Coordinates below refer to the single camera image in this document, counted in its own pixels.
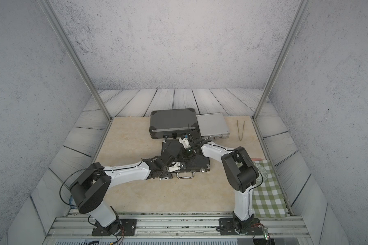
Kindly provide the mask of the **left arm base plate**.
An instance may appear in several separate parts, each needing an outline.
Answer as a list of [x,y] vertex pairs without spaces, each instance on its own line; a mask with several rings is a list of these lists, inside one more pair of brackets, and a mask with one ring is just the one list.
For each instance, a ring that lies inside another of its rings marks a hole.
[[107,227],[95,221],[92,236],[134,236],[137,228],[137,219],[119,219]]

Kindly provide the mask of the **black poker case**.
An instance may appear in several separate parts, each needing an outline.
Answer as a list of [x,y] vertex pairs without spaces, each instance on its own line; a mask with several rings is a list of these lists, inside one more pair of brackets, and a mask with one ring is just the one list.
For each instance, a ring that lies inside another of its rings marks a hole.
[[191,131],[200,132],[193,108],[155,110],[150,114],[149,133],[152,139],[177,138]]
[[169,170],[159,178],[169,180],[174,176],[178,179],[193,179],[195,173],[210,171],[210,159],[199,151],[185,149],[176,139],[167,139],[162,142],[161,155],[164,153],[176,156],[169,165]]

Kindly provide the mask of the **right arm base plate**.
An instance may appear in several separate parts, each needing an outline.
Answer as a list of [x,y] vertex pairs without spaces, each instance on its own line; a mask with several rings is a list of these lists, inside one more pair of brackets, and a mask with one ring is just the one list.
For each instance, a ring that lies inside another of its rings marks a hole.
[[263,235],[264,225],[257,218],[241,221],[238,218],[220,218],[216,230],[221,235]]

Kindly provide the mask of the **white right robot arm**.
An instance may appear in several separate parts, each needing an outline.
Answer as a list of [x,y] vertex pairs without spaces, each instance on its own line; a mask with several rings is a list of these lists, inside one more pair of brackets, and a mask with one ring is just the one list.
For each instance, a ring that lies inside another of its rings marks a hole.
[[249,226],[254,216],[252,193],[257,188],[259,171],[246,149],[223,147],[207,139],[195,139],[193,135],[182,136],[178,141],[184,149],[201,152],[204,157],[222,164],[228,183],[235,191],[233,220],[242,227]]

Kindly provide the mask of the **small silver poker case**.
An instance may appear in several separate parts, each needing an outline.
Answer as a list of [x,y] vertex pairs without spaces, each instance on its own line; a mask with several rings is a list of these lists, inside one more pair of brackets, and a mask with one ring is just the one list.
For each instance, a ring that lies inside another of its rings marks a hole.
[[230,130],[221,112],[197,115],[200,134],[209,140],[229,138]]

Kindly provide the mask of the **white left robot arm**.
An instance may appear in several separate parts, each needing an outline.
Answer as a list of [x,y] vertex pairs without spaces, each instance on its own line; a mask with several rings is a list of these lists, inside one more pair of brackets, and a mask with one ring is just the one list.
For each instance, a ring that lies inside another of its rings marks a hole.
[[80,213],[89,214],[107,228],[119,220],[104,201],[107,191],[124,183],[159,178],[179,156],[180,152],[165,150],[160,156],[129,165],[108,167],[93,163],[70,185],[70,193]]

